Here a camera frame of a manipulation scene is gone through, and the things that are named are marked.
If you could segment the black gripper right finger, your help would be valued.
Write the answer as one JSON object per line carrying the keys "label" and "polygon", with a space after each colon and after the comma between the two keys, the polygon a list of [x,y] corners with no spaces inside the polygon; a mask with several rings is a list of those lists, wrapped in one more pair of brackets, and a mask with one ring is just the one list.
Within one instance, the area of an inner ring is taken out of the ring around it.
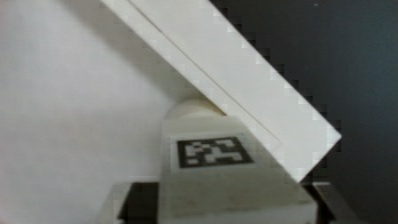
{"label": "black gripper right finger", "polygon": [[316,224],[367,224],[355,215],[339,191],[328,182],[302,184],[318,204]]}

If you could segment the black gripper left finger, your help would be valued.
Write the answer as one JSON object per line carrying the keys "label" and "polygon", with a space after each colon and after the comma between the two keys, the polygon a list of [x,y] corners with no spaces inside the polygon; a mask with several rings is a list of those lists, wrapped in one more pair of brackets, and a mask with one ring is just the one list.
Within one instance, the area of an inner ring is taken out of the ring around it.
{"label": "black gripper left finger", "polygon": [[101,206],[96,224],[158,224],[158,183],[117,183]]}

